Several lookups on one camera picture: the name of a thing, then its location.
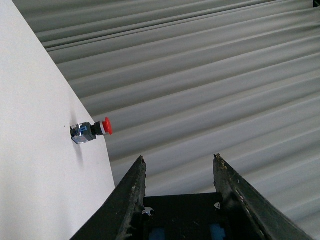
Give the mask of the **black left gripper right finger camera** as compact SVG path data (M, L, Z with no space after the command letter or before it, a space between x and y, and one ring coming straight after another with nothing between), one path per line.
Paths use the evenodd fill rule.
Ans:
M311 240L312 237L275 208L220 154L213 159L216 191L234 240Z

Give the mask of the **black left gripper left finger camera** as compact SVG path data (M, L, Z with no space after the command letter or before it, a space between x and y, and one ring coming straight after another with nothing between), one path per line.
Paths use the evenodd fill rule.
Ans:
M142 240L147 166L139 156L98 211L73 240Z

